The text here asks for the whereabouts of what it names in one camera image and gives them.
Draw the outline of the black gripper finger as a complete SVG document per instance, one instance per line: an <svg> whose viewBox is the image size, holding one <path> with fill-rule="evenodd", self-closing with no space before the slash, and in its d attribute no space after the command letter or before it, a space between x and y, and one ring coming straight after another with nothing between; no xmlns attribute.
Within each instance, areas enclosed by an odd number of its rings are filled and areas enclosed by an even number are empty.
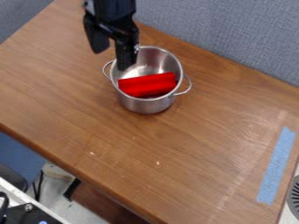
<svg viewBox="0 0 299 224"><path fill-rule="evenodd" d="M116 24L116 67L126 70L136 63L139 51L139 29L134 23Z"/></svg>
<svg viewBox="0 0 299 224"><path fill-rule="evenodd" d="M101 32L94 18L86 13L82 18L84 31L93 53L102 53L109 48L108 36Z"/></svg>

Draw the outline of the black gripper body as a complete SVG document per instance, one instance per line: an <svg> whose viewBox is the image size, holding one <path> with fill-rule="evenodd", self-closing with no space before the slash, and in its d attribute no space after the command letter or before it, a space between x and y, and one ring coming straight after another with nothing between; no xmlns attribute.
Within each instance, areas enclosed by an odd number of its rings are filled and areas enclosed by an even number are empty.
<svg viewBox="0 0 299 224"><path fill-rule="evenodd" d="M85 19L110 36L133 36L136 0L84 0Z"/></svg>

